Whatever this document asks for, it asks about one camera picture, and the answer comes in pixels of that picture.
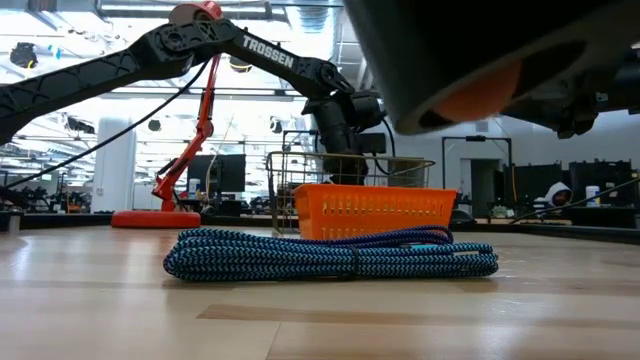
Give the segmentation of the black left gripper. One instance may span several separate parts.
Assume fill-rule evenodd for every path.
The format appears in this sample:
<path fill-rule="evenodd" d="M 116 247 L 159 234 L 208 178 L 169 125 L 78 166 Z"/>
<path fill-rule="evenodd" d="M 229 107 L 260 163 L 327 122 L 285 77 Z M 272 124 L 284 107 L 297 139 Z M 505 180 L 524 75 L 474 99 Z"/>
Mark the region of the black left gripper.
<path fill-rule="evenodd" d="M 318 107 L 314 119 L 327 155 L 323 169 L 340 185 L 363 185 L 368 166 L 340 107 Z"/>

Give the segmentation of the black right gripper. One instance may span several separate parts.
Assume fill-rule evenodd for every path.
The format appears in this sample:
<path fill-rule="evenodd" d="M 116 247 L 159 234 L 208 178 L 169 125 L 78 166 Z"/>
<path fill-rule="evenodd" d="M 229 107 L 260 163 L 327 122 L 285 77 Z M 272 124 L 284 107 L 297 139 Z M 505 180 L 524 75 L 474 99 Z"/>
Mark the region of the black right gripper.
<path fill-rule="evenodd" d="M 639 109 L 638 0 L 349 0 L 395 130 L 501 114 L 582 134 Z"/>

